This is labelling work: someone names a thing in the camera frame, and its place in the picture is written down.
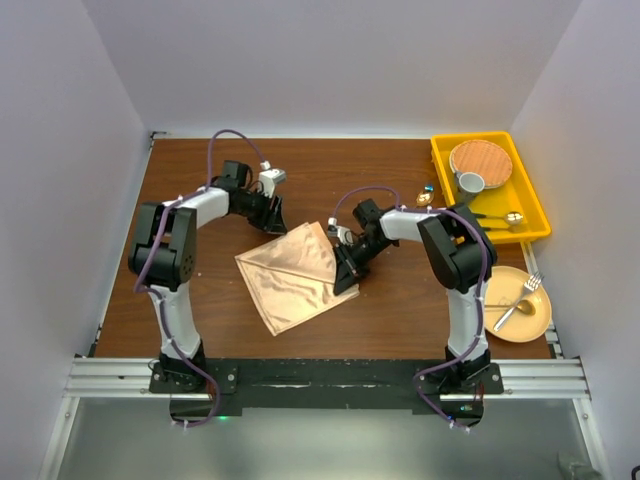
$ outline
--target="white wall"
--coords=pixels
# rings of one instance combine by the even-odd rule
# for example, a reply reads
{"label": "white wall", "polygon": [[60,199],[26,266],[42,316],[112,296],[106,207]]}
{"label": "white wall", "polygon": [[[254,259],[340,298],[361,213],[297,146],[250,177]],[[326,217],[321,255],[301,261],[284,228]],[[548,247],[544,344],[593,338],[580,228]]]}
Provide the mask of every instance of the white wall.
{"label": "white wall", "polygon": [[149,129],[507,129],[579,0],[84,0]]}
{"label": "white wall", "polygon": [[512,128],[554,232],[536,244],[614,478],[640,464],[640,3],[584,0]]}
{"label": "white wall", "polygon": [[0,477],[38,474],[95,334],[145,131],[79,0],[0,15]]}

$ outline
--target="black metal bar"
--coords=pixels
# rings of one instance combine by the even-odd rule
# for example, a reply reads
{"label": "black metal bar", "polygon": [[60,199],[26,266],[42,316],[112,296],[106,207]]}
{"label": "black metal bar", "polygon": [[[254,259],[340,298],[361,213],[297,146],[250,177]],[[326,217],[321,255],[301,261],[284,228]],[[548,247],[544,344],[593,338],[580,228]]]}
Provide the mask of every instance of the black metal bar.
{"label": "black metal bar", "polygon": [[[401,409],[432,413],[418,396],[413,376],[441,360],[207,359],[207,370],[219,383],[218,415],[242,415],[244,408]],[[170,378],[152,378],[151,393],[184,393]],[[481,402],[441,402],[440,380],[418,382],[423,391],[455,418],[478,418]],[[450,393],[474,395],[504,391],[497,364]],[[176,417],[202,417],[208,401],[172,400]]]}

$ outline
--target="round plate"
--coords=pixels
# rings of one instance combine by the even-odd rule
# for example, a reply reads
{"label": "round plate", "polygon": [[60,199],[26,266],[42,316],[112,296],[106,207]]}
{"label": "round plate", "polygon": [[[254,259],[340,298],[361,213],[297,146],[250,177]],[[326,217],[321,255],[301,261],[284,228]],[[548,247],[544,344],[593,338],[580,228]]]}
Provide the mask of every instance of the round plate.
{"label": "round plate", "polygon": [[[485,303],[487,305],[512,305],[513,301],[520,296],[524,282],[530,276],[529,273],[513,267],[493,267],[485,295]],[[497,332],[493,330],[493,326],[507,307],[504,309],[485,308],[484,325],[487,332],[508,342],[516,343],[530,342],[544,335],[551,323],[551,301],[547,292],[540,285],[535,292],[525,298],[533,304],[536,313],[525,315],[516,310]]]}
{"label": "round plate", "polygon": [[454,172],[481,175],[488,188],[504,185],[513,170],[509,154],[487,140],[468,140],[456,145],[449,154],[449,166]]}

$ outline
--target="gold spoon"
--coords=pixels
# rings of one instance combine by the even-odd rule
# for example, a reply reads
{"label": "gold spoon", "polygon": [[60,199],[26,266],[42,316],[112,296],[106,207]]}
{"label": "gold spoon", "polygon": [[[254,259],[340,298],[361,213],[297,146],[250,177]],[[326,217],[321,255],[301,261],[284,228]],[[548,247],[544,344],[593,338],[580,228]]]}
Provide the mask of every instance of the gold spoon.
{"label": "gold spoon", "polygon": [[416,197],[416,207],[426,207],[431,205],[433,199],[435,197],[435,192],[433,190],[433,185],[427,183],[421,192],[418,193]]}
{"label": "gold spoon", "polygon": [[509,212],[506,215],[487,215],[485,213],[474,213],[476,218],[493,218],[496,220],[502,220],[507,225],[515,227],[516,225],[520,225],[524,220],[524,215],[520,212]]}
{"label": "gold spoon", "polygon": [[[487,308],[509,308],[511,307],[511,305],[485,305],[485,307]],[[518,302],[518,305],[516,305],[516,310],[518,310],[519,312],[525,314],[525,315],[535,315],[536,314],[536,307],[533,306],[533,303],[531,303],[529,300],[520,300],[520,302]]]}

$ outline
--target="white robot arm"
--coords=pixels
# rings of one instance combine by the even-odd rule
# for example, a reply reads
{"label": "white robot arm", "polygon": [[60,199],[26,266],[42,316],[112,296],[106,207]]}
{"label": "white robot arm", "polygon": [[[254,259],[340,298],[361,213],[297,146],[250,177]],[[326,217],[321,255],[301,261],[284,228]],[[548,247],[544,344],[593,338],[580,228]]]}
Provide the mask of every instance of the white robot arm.
{"label": "white robot arm", "polygon": [[[398,240],[411,240],[424,244],[431,268],[438,281],[447,289],[451,322],[446,348],[447,360],[463,355],[475,342],[473,350],[465,355],[463,377],[469,377],[486,368],[490,363],[484,328],[478,334],[477,284],[483,299],[491,265],[497,260],[495,248],[478,225],[468,207],[455,206],[454,216],[462,217],[476,227],[484,245],[469,234],[468,230],[451,216],[443,213],[402,211],[394,207],[380,210],[373,200],[365,200],[354,209],[353,215],[363,229],[354,235],[329,220],[329,235],[337,237],[334,247],[337,271],[335,294],[340,294],[359,282],[369,273],[368,262]],[[479,278],[483,250],[488,252],[488,268],[485,278]]]}
{"label": "white robot arm", "polygon": [[[268,162],[262,163],[261,167],[256,182],[260,187],[251,190],[252,185],[246,185],[250,167],[226,161],[222,175],[213,180],[211,187],[199,188],[178,207],[171,209],[164,231],[159,231],[161,215],[165,208],[175,204],[175,200],[161,204],[144,203],[139,208],[129,253],[129,269],[141,275],[147,259],[153,257],[143,284],[152,289],[149,295],[160,324],[160,362],[166,370],[182,372],[185,379],[191,372],[185,369],[166,331],[170,332],[186,358],[196,365],[204,364],[202,339],[193,322],[189,299],[189,283],[196,263],[197,229],[216,218],[235,213],[267,233],[280,235],[287,232],[282,219],[282,199],[275,195],[275,187],[286,180],[286,173],[271,168]],[[163,241],[154,251],[157,235],[162,235]],[[162,325],[161,302],[164,303],[166,326]]]}

